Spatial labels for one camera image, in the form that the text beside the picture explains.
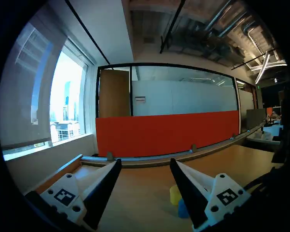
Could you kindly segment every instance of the sign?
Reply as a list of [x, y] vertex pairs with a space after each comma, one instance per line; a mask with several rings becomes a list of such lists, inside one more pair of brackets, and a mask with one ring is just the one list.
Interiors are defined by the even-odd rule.
[[146, 99], [145, 99], [145, 97], [135, 97], [135, 102], [136, 103], [145, 103]]

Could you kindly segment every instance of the desk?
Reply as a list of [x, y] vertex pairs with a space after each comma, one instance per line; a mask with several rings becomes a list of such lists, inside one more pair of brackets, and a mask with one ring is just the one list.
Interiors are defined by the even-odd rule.
[[[275, 166], [272, 157], [271, 152], [233, 145], [185, 164], [212, 177], [224, 172], [245, 186]], [[74, 174], [80, 178], [97, 169], [82, 165]], [[174, 184], [169, 166], [122, 169], [97, 231], [192, 232], [191, 220], [179, 218], [170, 203]]]
[[266, 143], [266, 144], [273, 144], [273, 145], [279, 145], [280, 141], [273, 141], [273, 135], [270, 132], [264, 132], [262, 131], [256, 131], [252, 133], [251, 135], [246, 137], [247, 140], [258, 142], [258, 143]]

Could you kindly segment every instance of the glass partition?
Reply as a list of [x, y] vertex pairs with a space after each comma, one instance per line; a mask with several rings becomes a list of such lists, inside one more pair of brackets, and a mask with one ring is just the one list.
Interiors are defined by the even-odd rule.
[[133, 116], [237, 110], [233, 82], [230, 77], [201, 70], [136, 66], [132, 72]]

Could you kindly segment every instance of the red-orange wall panel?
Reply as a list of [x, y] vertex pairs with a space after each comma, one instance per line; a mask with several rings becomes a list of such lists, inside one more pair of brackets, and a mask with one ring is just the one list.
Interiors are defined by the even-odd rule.
[[187, 151], [239, 132], [239, 112], [96, 118], [99, 156], [144, 157]]

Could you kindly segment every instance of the yellow object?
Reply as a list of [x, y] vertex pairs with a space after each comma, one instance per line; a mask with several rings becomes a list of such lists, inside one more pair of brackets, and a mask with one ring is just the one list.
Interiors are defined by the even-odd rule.
[[172, 186], [170, 188], [170, 201], [172, 205], [178, 205], [181, 198], [181, 193], [179, 192], [177, 185]]

